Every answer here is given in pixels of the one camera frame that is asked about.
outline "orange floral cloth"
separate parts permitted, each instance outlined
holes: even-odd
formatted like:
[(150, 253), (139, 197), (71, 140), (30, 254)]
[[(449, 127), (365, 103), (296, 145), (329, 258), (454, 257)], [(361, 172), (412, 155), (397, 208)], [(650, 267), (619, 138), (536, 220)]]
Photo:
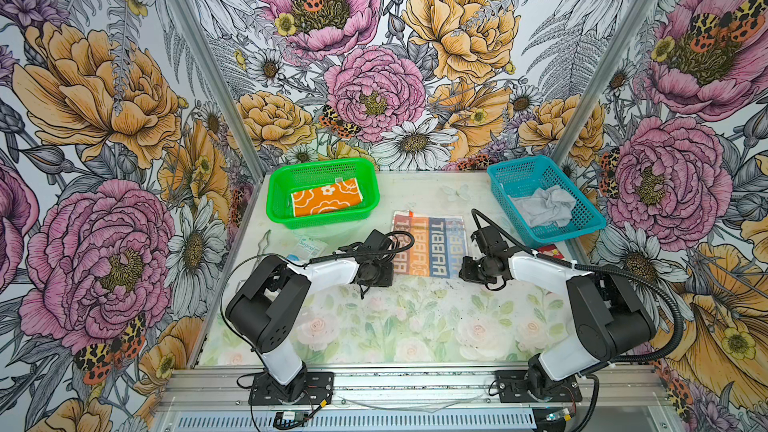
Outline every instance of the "orange floral cloth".
[(291, 194), (293, 215), (295, 217), (315, 216), (352, 207), (362, 202), (362, 194), (357, 186), (357, 179), (328, 186), (311, 188)]

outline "blue basket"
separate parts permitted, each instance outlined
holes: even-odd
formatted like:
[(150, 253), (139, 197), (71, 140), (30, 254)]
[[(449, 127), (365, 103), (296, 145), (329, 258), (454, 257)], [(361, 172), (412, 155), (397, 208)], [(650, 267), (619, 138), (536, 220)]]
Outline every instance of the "blue basket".
[[(488, 168), (493, 195), (504, 209), (525, 245), (543, 247), (553, 242), (575, 238), (605, 228), (605, 217), (600, 214), (584, 194), (565, 176), (552, 159), (546, 156), (516, 158)], [(565, 227), (555, 224), (530, 228), (509, 197), (528, 197), (537, 188), (558, 185), (576, 198), (571, 221)]]

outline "tabletop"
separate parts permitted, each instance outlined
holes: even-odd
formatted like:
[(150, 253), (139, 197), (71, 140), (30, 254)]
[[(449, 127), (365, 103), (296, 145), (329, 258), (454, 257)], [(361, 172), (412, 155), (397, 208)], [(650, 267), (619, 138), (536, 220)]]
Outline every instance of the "tabletop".
[[(300, 254), (303, 238), (327, 245), (322, 254), (365, 240), (374, 228), (392, 230), (395, 211), (442, 217), (463, 216), (467, 243), (478, 210), (517, 236), (491, 193), (484, 172), (380, 172), (381, 201), (365, 220), (289, 230), (266, 216), (265, 178), (254, 210), (244, 221), (233, 264), (257, 254), (266, 231), (265, 252)], [(568, 257), (563, 243), (555, 244)], [(470, 249), (475, 257), (478, 251)], [(233, 297), (253, 265), (235, 271), (224, 290)], [(395, 274), (390, 288), (372, 288), (363, 300), (356, 285), (328, 288), (306, 298), (290, 340), (308, 364), (480, 364), (528, 360), (572, 332), (566, 298), (531, 283), (512, 281), (499, 292), (458, 278)], [(222, 322), (216, 310), (199, 366), (258, 365), (250, 347)]]

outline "green basket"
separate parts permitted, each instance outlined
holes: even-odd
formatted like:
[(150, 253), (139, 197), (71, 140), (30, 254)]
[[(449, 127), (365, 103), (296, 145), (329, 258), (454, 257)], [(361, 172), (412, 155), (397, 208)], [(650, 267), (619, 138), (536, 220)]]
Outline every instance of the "green basket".
[[(328, 186), (336, 183), (337, 179), (349, 178), (357, 178), (357, 185), (362, 194), (360, 204), (316, 216), (293, 216), (291, 194), (308, 188)], [(363, 220), (379, 205), (379, 199), (376, 170), (369, 161), (364, 158), (322, 160), (275, 170), (270, 178), (270, 190), (266, 195), (266, 215), (273, 222), (288, 228), (324, 226), (337, 222)]]

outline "folded towel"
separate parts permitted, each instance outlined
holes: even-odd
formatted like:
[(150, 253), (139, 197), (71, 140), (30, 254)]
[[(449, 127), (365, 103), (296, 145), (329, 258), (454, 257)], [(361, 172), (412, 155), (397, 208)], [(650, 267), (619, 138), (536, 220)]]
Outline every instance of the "folded towel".
[(530, 197), (511, 197), (512, 203), (529, 227), (549, 226), (554, 223), (565, 227), (571, 221), (571, 210), (576, 199), (564, 188), (552, 186), (537, 188)]
[(357, 179), (350, 178), (344, 182), (294, 192), (291, 199), (293, 216), (305, 217), (356, 206), (362, 202), (362, 194)]

